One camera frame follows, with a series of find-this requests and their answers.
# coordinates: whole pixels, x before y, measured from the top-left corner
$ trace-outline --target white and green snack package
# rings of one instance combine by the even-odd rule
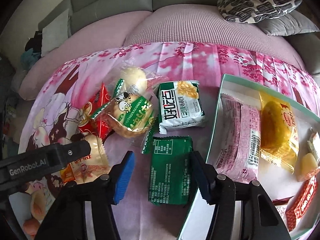
[[[159,86],[159,130],[204,126],[205,116],[199,99],[198,81],[173,81]]]

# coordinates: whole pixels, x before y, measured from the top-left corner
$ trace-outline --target sofa armrest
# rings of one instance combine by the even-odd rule
[[[303,33],[284,37],[299,53],[306,70],[320,75],[320,39],[314,33]]]

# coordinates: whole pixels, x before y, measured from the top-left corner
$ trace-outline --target pink snack package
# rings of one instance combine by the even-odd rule
[[[233,181],[248,184],[258,177],[260,113],[225,94],[221,102],[224,130],[215,168]]]

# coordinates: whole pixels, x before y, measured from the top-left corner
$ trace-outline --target barcode number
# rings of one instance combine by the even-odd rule
[[[260,138],[255,134],[251,134],[250,154],[248,164],[258,167],[260,153]]]

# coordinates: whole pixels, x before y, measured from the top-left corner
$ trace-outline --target yellow snack package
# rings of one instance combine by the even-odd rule
[[[288,102],[260,92],[261,157],[291,173],[297,161],[297,125]]]

